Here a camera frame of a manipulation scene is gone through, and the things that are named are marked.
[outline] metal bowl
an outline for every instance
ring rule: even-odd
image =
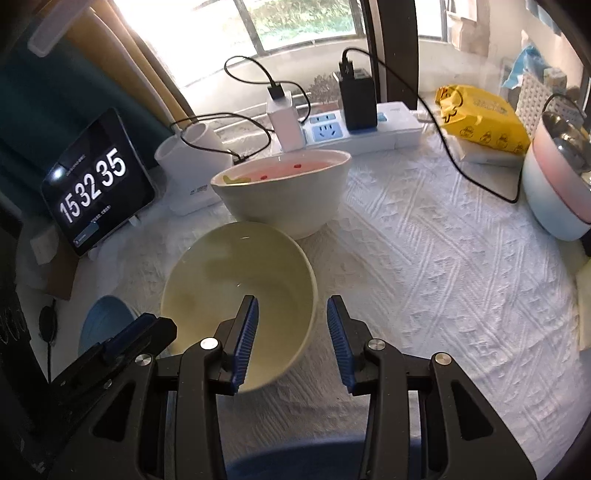
[[[542,120],[569,166],[586,184],[591,184],[591,143],[589,140],[573,124],[556,113],[544,112]]]

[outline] white bed sheet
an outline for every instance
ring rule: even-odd
[[[111,236],[96,261],[83,259],[73,300],[60,305],[70,333],[58,335],[56,373],[75,359],[72,339],[98,297],[158,314],[174,263],[230,221],[221,203],[179,218],[160,202],[139,227]],[[367,399],[340,383],[326,327],[326,300],[340,294],[403,353],[450,352],[544,478],[591,410],[591,355],[577,351],[574,279],[525,200],[512,206],[462,180],[430,138],[356,157],[338,215],[299,243],[319,287],[313,340],[274,384],[218,400],[226,460],[365,431]],[[415,436],[417,416],[413,405]]]

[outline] yellow bag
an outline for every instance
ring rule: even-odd
[[[511,105],[498,95],[469,85],[437,91],[443,127],[452,135],[480,145],[524,155],[530,146],[525,127]]]

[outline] water in bowl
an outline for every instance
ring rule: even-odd
[[[286,163],[279,161],[272,166],[260,168],[252,172],[247,172],[237,179],[229,179],[227,176],[224,176],[223,179],[225,183],[250,183],[262,180],[276,180],[299,175],[300,173],[322,170],[323,168],[327,168],[332,165],[333,163],[322,160],[307,161],[305,163]]]

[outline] white paper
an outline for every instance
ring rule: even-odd
[[[56,256],[60,242],[55,224],[52,223],[42,233],[32,238],[30,242],[37,263],[39,265],[49,263]]]

